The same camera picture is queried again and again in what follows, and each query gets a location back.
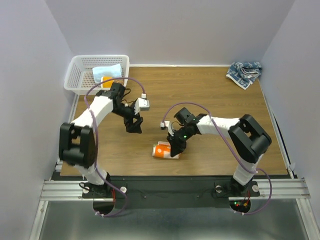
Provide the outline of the blue patterned crumpled towel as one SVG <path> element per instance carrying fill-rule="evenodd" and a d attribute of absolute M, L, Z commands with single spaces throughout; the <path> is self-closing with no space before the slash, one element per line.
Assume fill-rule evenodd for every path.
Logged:
<path fill-rule="evenodd" d="M 262 66 L 258 61 L 233 62 L 226 73 L 226 78 L 232 80 L 238 87 L 246 90 L 262 73 Z"/>

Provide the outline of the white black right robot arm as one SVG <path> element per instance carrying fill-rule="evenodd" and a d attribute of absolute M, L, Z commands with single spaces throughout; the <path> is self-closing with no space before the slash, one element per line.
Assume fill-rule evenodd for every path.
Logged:
<path fill-rule="evenodd" d="M 257 172 L 257 165 L 272 143 L 269 134 L 249 114 L 240 118 L 220 118 L 200 113 L 197 116 L 187 108 L 178 111 L 174 118 L 181 128 L 173 129 L 170 121 L 163 120 L 161 129 L 167 129 L 170 156 L 175 157 L 187 147 L 187 140 L 195 135 L 219 135 L 238 162 L 230 180 L 231 192 L 242 195 Z"/>

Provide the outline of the white perforated plastic basket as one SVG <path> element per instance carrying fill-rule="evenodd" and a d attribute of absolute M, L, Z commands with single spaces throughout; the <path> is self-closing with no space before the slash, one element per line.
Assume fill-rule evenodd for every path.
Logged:
<path fill-rule="evenodd" d="M 125 54 L 89 54 L 74 56 L 64 77 L 64 89 L 85 95 L 96 83 L 92 69 L 119 64 L 123 77 L 129 76 L 130 58 Z"/>

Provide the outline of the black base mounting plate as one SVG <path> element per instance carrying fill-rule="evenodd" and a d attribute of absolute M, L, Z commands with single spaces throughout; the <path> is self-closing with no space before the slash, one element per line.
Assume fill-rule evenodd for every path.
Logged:
<path fill-rule="evenodd" d="M 248 211 L 260 196 L 258 183 L 245 186 L 230 176 L 107 177 L 117 188 L 81 182 L 82 198 L 101 213 L 116 209 L 235 208 Z"/>

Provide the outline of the orange rolled towel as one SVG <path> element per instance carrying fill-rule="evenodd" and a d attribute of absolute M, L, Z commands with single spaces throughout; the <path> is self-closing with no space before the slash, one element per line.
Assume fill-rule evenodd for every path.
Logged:
<path fill-rule="evenodd" d="M 109 89 L 109 88 L 112 86 L 114 80 L 113 80 L 113 78 L 112 78 L 111 76 L 103 76 L 103 77 L 101 78 L 100 82 L 102 83 L 102 84 L 100 85 L 101 88 L 103 88 L 103 89 Z"/>

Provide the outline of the orange white fox towel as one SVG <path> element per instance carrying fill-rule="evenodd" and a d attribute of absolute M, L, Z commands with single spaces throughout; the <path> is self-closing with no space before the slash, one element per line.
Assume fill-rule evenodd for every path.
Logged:
<path fill-rule="evenodd" d="M 153 145 L 152 156 L 160 159 L 179 159 L 180 154 L 171 156 L 171 145 L 167 141 L 159 141 Z"/>

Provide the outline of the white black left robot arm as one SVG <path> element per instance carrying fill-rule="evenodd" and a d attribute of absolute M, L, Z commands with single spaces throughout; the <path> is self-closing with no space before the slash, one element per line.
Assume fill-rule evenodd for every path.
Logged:
<path fill-rule="evenodd" d="M 59 159 L 78 169 L 87 179 L 87 184 L 79 185 L 83 190 L 100 197 L 113 194 L 115 187 L 111 185 L 109 173 L 100 169 L 97 163 L 99 124 L 108 114 L 113 113 L 123 118 L 128 133 L 141 134 L 143 117 L 140 111 L 149 107 L 144 91 L 132 104 L 123 103 L 125 91 L 124 85 L 112 79 L 109 90 L 99 90 L 93 102 L 87 104 L 86 110 L 75 120 L 64 122 L 59 130 Z"/>

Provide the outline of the aluminium front frame rail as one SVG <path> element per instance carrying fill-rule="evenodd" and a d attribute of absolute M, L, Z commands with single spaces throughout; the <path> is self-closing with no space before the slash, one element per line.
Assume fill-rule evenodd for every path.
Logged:
<path fill-rule="evenodd" d="M 257 179 L 260 195 L 251 196 L 252 200 L 267 199 L 270 193 L 269 181 Z M 83 190 L 79 187 L 79 180 L 45 181 L 41 194 L 41 201 L 84 201 Z M 309 199 L 311 198 L 307 183 L 304 179 L 272 179 L 272 199 Z"/>

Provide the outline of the light blue rolled towel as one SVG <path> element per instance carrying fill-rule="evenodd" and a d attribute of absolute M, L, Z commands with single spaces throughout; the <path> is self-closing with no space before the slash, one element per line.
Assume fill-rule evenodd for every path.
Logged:
<path fill-rule="evenodd" d="M 102 77 L 120 78 L 122 77 L 122 66 L 118 63 L 110 66 L 97 66 L 92 69 L 95 83 L 100 83 Z"/>

